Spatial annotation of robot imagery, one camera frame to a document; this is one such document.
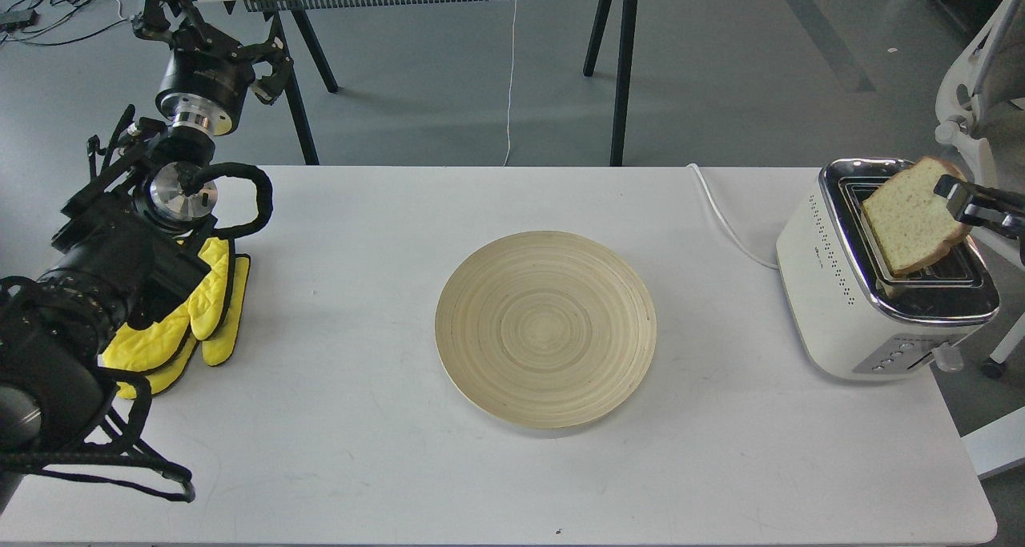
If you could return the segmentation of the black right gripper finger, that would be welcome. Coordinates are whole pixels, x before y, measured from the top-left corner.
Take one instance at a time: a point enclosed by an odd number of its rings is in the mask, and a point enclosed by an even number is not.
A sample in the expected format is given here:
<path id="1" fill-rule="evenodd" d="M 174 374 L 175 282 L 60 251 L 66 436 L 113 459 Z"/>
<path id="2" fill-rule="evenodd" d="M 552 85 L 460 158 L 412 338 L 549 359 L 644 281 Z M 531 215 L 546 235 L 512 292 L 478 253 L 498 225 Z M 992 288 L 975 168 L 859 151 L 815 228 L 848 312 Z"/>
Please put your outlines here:
<path id="1" fill-rule="evenodd" d="M 955 221 L 1006 238 L 1023 239 L 1023 209 L 1000 199 L 970 196 L 951 198 L 946 208 Z"/>
<path id="2" fill-rule="evenodd" d="M 1024 211 L 1023 194 L 987 188 L 953 175 L 941 175 L 934 193 L 946 200 L 948 211 L 969 211 L 973 205 L 992 211 Z"/>

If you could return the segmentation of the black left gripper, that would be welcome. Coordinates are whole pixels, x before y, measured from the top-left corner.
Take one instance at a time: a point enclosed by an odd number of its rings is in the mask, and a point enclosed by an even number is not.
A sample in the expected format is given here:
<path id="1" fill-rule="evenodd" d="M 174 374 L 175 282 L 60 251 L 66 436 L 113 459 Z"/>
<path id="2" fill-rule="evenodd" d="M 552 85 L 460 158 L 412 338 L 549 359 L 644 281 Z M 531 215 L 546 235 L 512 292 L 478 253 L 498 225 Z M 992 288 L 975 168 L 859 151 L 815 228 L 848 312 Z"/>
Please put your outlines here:
<path id="1" fill-rule="evenodd" d="M 179 107 L 198 106 L 207 112 L 216 137 L 237 130 L 248 88 L 261 104 L 275 104 L 294 72 L 284 38 L 238 46 L 233 62 L 202 52 L 210 50 L 210 27 L 193 0 L 144 0 L 131 26 L 139 39 L 162 41 L 171 50 L 156 95 L 160 114 L 172 119 Z M 266 64 L 270 73 L 257 76 L 254 65 L 259 64 Z"/>

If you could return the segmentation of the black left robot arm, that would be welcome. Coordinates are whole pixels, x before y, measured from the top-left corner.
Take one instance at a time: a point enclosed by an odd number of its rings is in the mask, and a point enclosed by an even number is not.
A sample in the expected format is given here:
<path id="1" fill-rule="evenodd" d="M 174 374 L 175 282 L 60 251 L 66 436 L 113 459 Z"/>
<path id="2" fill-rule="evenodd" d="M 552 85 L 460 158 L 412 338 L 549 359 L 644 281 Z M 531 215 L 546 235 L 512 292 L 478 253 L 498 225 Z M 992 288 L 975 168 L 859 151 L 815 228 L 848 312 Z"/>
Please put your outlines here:
<path id="1" fill-rule="evenodd" d="M 215 138 L 240 121 L 247 91 L 277 101 L 293 73 L 278 18 L 266 41 L 243 46 L 205 22 L 193 0 L 144 0 L 141 39 L 169 46 L 157 119 L 128 107 L 105 146 L 88 149 L 89 183 L 67 200 L 52 239 L 61 259 L 37 280 L 2 281 L 2 502 L 22 478 L 99 483 L 79 466 L 149 469 L 179 483 L 162 492 L 191 502 L 186 467 L 142 439 L 151 387 L 140 372 L 98 357 L 121 328 L 144 329 L 186 303 L 210 268 L 212 236 L 260 232 L 272 214 L 263 171 L 213 163 Z"/>

